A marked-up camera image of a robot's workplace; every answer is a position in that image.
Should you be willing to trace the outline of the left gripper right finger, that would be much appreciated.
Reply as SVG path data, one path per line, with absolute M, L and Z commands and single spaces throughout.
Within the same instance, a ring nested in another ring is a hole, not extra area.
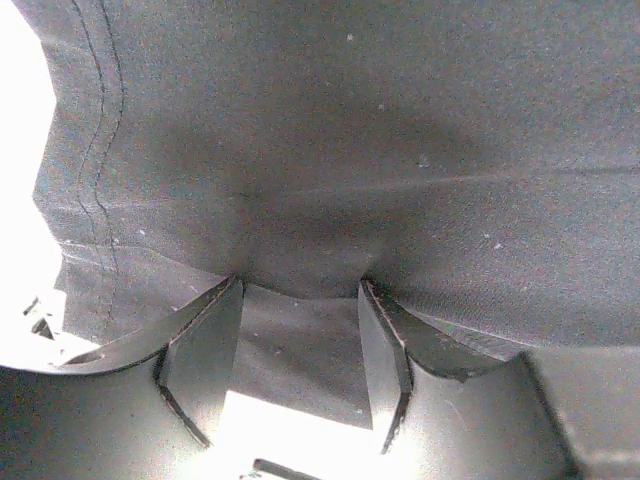
M 578 476 L 527 355 L 475 350 L 368 280 L 359 283 L 358 320 L 385 478 Z

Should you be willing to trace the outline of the black trousers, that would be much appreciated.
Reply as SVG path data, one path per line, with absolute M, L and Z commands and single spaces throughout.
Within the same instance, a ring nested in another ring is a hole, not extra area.
M 98 343 L 219 279 L 235 385 L 365 425 L 361 281 L 522 355 L 584 478 L 639 474 L 635 1 L 21 1 L 33 199 Z

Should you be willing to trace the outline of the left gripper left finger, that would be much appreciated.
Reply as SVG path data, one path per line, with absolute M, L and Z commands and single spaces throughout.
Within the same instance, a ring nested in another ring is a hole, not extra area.
M 1 351 L 5 479 L 182 479 L 212 446 L 244 287 L 229 277 L 168 317 L 48 365 Z

